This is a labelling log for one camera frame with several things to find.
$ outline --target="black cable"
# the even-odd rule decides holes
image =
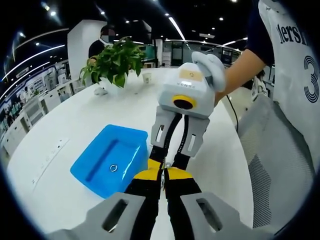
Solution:
[[[238,116],[237,116],[236,110],[235,110],[235,108],[234,108],[234,106],[233,106],[233,104],[232,104],[232,102],[231,102],[231,100],[230,100],[230,98],[229,98],[228,95],[226,96],[226,98],[229,100],[229,103],[230,103],[230,105],[231,105],[231,108],[232,108],[232,110],[233,110],[233,112],[234,112],[235,119],[236,119],[236,132],[238,132],[239,121],[238,121]]]

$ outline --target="gray office chair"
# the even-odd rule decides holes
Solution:
[[[253,228],[275,234],[302,206],[315,169],[303,136],[260,95],[239,122],[253,193]]]

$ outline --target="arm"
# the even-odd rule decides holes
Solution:
[[[264,61],[251,50],[246,49],[234,64],[225,71],[226,88],[223,92],[218,92],[215,102],[218,103],[224,96],[253,79],[265,66]]]
[[[215,104],[224,96],[251,80],[266,65],[271,66],[275,61],[272,42],[260,17],[257,2],[254,4],[250,15],[247,32],[246,50],[225,71],[226,88],[224,92],[216,94]]]

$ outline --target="ring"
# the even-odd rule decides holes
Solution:
[[[115,172],[117,170],[118,170],[118,166],[117,165],[113,164],[113,165],[110,166],[110,171],[111,172]]]

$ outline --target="round table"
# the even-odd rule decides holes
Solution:
[[[171,71],[176,70],[144,69],[142,74],[152,74],[148,84],[143,83],[142,76],[130,73],[125,89],[117,94],[94,95],[98,85],[92,85],[49,112],[26,135],[15,150],[7,173],[19,203],[41,231],[71,229],[85,220],[89,209],[103,201],[71,175],[71,166],[108,124],[144,130],[150,136],[158,92]],[[173,159],[179,147],[183,127],[180,121],[167,160]],[[68,142],[34,186],[36,171],[60,139]],[[203,192],[216,194],[239,211],[243,223],[252,227],[253,194],[247,161],[222,102],[210,116],[203,145],[190,160],[187,171]],[[151,239],[174,239],[163,193]]]

